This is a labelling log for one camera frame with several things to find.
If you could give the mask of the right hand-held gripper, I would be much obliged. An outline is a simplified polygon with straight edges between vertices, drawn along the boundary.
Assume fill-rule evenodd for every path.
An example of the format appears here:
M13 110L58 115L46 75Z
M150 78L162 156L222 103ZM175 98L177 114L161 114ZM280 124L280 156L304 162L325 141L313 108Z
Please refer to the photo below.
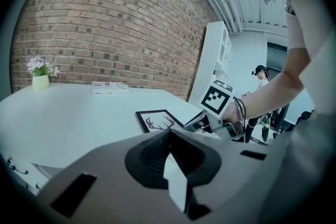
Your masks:
M215 78L209 83L199 101L203 111L188 121L183 130L197 132L204 129L228 140L237 140L244 137L244 123L232 124L222 120L222 115L232 101L237 102L241 116L244 116L245 106L240 99L234 96L234 88L223 80Z

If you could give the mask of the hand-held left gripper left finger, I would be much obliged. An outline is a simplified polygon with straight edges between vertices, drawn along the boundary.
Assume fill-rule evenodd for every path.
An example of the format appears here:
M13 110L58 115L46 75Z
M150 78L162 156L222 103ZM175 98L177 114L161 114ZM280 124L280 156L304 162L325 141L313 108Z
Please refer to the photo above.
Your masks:
M168 189L164 167L170 153L170 131L162 131L130 148L125 156L128 173L146 188Z

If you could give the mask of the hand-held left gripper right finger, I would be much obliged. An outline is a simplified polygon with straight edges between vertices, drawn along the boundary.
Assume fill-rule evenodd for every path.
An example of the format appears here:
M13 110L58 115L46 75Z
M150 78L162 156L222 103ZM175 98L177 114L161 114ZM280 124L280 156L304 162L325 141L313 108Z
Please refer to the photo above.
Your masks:
M170 197L189 219L196 220L211 210L198 203L193 188L212 181L221 167L221 157L178 130L169 134L169 150L178 167L169 179Z

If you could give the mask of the person's right hand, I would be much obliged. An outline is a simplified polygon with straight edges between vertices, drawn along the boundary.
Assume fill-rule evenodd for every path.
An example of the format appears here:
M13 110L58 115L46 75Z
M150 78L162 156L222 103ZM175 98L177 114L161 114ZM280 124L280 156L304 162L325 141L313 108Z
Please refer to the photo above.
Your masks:
M237 102L232 101L222 115L222 120L234 124L239 122L241 118Z

